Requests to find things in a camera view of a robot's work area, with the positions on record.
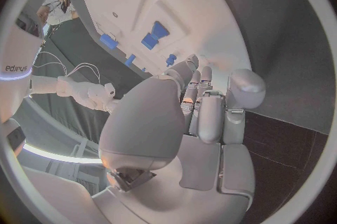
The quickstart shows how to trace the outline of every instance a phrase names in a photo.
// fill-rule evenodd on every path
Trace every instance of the blue component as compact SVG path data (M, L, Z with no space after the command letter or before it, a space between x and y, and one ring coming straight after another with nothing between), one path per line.
M158 21L154 22L151 33L146 34L144 39L142 40L142 44L144 44L149 50L158 43L158 40L168 36L169 31L163 27Z
M125 65L127 65L127 67L130 67L131 63L133 62L133 60L136 58L136 56L134 54L131 54L131 56L125 61Z
M151 34L148 33L142 40L142 44L144 44L149 50L152 50L152 48L158 43L158 40L155 40L152 38Z
M174 64L174 60L176 60L176 59L177 59L177 57L174 54L170 54L168 56L168 59L166 60L166 63L167 63L166 67L172 66Z
M159 40L165 36L168 36L169 34L170 34L169 31L165 29L162 24L160 24L158 21L154 22L154 25L152 27L151 36L155 40Z
M99 40L110 49L115 49L118 45L118 42L111 39L110 36L107 34L103 34Z

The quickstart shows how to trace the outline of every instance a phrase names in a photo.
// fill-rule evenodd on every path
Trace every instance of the blue light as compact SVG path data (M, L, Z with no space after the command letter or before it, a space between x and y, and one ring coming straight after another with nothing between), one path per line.
M4 76L0 76L0 81L14 81L14 80L20 80L23 78L26 78L27 76L29 76L32 72L32 69L30 68L29 72L27 72L26 74L23 75L19 75L19 76L12 76L12 77L4 77Z

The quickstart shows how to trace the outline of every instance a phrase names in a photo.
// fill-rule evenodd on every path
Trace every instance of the person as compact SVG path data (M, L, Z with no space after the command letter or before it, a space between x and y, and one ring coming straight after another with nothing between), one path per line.
M70 0L46 0L38 9L37 15L42 25L58 25L79 17Z

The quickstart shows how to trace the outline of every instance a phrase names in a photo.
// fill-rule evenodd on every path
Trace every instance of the brown floor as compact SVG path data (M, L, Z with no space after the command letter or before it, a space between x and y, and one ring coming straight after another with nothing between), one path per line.
M326 140L325 134L247 112L244 144L255 167L256 193L242 224L261 223L288 201L313 170ZM335 169L297 224L337 223L336 210Z

